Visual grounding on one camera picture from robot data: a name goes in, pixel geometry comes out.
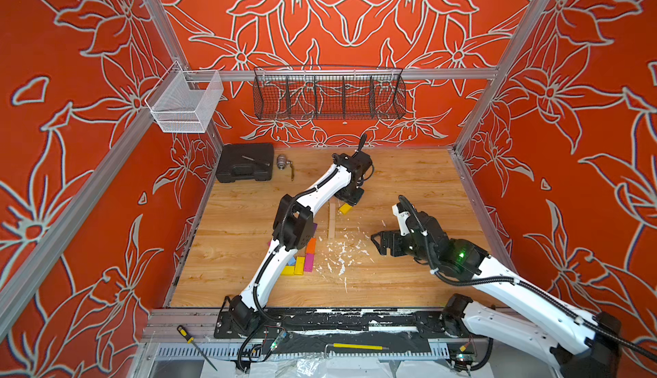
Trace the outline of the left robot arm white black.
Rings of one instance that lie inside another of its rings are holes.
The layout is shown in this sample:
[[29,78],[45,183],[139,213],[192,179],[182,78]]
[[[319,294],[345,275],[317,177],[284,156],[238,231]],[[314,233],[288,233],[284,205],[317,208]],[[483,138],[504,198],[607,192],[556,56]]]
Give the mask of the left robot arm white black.
[[333,164],[320,179],[305,191],[281,199],[265,258],[246,288],[229,302],[229,316],[241,335],[276,321],[265,312],[271,291],[289,260],[314,237],[315,215],[323,205],[337,198],[353,207],[361,200],[364,182],[369,179],[366,173],[373,169],[371,156],[364,152],[366,140],[364,133],[352,155],[333,154]]

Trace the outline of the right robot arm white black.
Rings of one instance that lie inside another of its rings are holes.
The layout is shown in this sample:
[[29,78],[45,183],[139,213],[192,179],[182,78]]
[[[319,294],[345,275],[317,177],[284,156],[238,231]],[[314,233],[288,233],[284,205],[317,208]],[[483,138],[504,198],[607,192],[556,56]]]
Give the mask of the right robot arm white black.
[[549,365],[559,377],[614,377],[621,350],[655,361],[648,349],[620,337],[620,321],[592,314],[554,297],[511,271],[485,249],[452,239],[435,217],[417,211],[404,196],[393,206],[399,228],[371,235],[383,255],[410,256],[452,287],[473,287],[515,311],[500,314],[454,294],[441,312],[443,331],[453,337],[479,335],[501,342]]

